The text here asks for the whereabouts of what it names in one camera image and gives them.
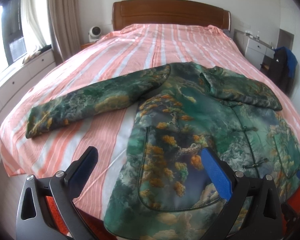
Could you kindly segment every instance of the bed sheet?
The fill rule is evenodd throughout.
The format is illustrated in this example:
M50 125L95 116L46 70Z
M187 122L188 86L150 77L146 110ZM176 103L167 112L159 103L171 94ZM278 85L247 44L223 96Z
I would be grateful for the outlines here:
M119 171L137 105L97 115L67 128L25 138L33 106L78 88L141 69L172 62L194 61L233 70L267 84L279 98L286 119L300 142L300 115L289 98L253 67L222 30L214 27L134 24L112 32L51 71L12 110L0 128L0 151L9 176L35 174L38 178L66 170L88 146L99 151L99 161L76 207L103 219Z

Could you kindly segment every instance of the metal screw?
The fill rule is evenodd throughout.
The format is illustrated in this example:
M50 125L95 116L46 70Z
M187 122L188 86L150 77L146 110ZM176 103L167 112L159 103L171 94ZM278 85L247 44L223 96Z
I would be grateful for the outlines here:
M243 172L242 171L236 171L235 176L242 178L243 177Z
M273 180L273 178L272 178L272 176L271 176L270 174L267 174L267 175L265 176L265 178L266 178L267 180Z
M34 175L31 174L31 175L27 176L26 180L27 181L31 181L31 180L33 180L33 178L34 178Z
M64 171L57 171L56 172L56 177L61 178L65 174Z

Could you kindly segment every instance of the bed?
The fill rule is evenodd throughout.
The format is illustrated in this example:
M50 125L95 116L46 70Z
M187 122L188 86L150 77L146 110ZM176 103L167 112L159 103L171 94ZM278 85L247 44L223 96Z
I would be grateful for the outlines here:
M0 128L0 152L9 176L52 176L77 160L88 146L99 162L77 208L103 219L119 171L125 162L137 104L74 123L67 128L25 138L33 106L78 88L141 69L194 61L233 70L268 85L279 98L286 119L300 142L300 115L289 98L253 67L222 29L230 30L230 12L185 0L126 0L113 5L113 28L95 45L59 65L33 87Z

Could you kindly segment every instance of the brown headboard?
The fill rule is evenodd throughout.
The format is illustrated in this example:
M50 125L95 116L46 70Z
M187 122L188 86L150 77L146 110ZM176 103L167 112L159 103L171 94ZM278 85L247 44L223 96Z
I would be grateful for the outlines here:
M125 0L115 2L112 11L113 30L134 23L180 25L214 25L230 30L229 11L205 3L187 0Z

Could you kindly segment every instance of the wooden floor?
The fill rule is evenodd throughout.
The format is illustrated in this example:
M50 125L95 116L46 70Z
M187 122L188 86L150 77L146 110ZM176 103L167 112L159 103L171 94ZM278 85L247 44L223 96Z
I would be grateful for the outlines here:
M27 175L8 177L0 163L0 223L16 239L16 217L19 198Z

